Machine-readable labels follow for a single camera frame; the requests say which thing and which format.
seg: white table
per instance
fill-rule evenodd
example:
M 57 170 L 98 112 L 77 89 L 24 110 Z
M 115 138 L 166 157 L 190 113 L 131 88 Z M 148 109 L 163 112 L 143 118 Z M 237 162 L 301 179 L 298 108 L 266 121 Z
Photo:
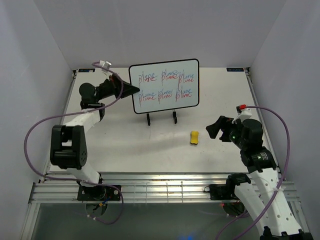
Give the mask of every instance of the white table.
M 127 68 L 113 68 L 129 81 Z M 67 113 L 78 112 L 79 86 L 98 86 L 106 79 L 100 69 L 79 72 L 67 106 Z M 115 98 L 101 102 L 108 104 Z M 227 72 L 226 68 L 200 68 L 200 103 L 197 107 L 177 109 L 178 123 L 172 111 L 151 113 L 151 126 L 145 114 L 135 114 L 132 98 L 120 99 L 105 110 L 103 120 L 86 134 L 88 161 L 100 173 L 233 173 L 247 172 L 240 150 L 232 143 L 210 139 L 206 126 L 220 115 L 236 117 L 236 106 L 253 105 L 245 72 Z M 252 118 L 258 119 L 255 109 Z M 73 117 L 66 117 L 64 123 Z M 199 131 L 199 144 L 190 145 L 191 131 Z M 51 166 L 51 172 L 61 172 Z

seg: whiteboard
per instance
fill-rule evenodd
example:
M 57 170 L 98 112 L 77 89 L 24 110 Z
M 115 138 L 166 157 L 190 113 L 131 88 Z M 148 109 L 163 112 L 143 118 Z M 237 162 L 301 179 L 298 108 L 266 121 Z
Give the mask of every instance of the whiteboard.
M 130 83 L 136 114 L 195 107 L 199 104 L 199 61 L 185 59 L 132 65 Z

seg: white cable connector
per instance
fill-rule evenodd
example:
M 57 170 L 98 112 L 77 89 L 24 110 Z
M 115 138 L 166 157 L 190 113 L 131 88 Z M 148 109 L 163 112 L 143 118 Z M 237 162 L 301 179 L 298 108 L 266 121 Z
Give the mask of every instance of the white cable connector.
M 86 217 L 87 217 L 87 218 L 91 218 L 90 214 L 88 214 Z M 95 220 L 96 220 L 96 216 L 95 216 L 95 217 L 92 217 L 92 219 L 95 221 Z
M 99 65 L 102 67 L 101 71 L 102 71 L 105 75 L 109 74 L 109 72 L 108 72 L 107 70 L 109 70 L 109 68 L 111 67 L 111 65 L 112 65 L 111 62 L 100 60 L 100 61 L 99 61 Z
M 234 124 L 238 119 L 240 119 L 241 122 L 243 122 L 244 120 L 249 119 L 251 117 L 252 113 L 250 108 L 241 109 L 241 112 L 238 112 L 238 116 L 235 119 L 233 119 L 232 123 Z

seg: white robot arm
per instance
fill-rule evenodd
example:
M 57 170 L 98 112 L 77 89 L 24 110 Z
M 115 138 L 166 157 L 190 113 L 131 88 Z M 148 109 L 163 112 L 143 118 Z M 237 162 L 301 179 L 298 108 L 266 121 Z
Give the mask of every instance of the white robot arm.
M 99 65 L 109 69 L 111 63 L 100 61 Z M 83 83 L 79 88 L 79 94 L 81 95 L 80 106 L 84 113 L 64 125 L 55 125 L 52 128 L 51 163 L 74 175 L 79 180 L 79 185 L 83 187 L 84 193 L 94 199 L 103 196 L 105 189 L 101 186 L 86 184 L 86 182 L 102 183 L 101 175 L 87 162 L 89 156 L 86 133 L 105 116 L 105 105 L 99 101 L 111 96 L 123 99 L 139 91 L 138 87 L 127 82 L 123 82 L 122 89 L 122 83 L 116 74 L 110 75 L 99 86 Z
M 278 191 L 270 207 L 256 224 L 260 239 L 312 240 L 311 234 L 302 231 L 292 214 L 283 189 L 277 189 L 277 166 L 271 152 L 263 146 L 262 124 L 249 119 L 251 110 L 246 105 L 240 105 L 236 109 L 237 118 L 220 116 L 206 130 L 212 139 L 221 130 L 222 136 L 219 139 L 222 142 L 232 142 L 240 149 L 241 160 L 258 187 L 260 196 L 256 194 L 251 179 L 245 173 L 229 175 L 225 186 L 217 186 L 223 190 L 214 192 L 224 193 L 227 198 L 237 197 L 255 220 L 264 211 L 274 192 Z

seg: white wall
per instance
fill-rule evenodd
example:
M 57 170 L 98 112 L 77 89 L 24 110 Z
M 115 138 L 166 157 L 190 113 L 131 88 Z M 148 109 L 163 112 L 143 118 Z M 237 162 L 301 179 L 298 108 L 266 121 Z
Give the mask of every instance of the white wall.
M 23 141 L 28 129 L 63 110 L 71 70 L 32 0 L 0 0 L 0 239 L 19 238 L 33 181 Z M 42 170 L 55 121 L 29 140 Z
M 285 0 L 34 0 L 72 69 L 197 58 L 249 67 Z
M 314 239 L 320 238 L 320 1 L 288 0 L 252 67 L 258 103 L 278 112 L 288 124 L 294 180 Z M 264 114 L 280 166 L 286 135 L 281 123 Z

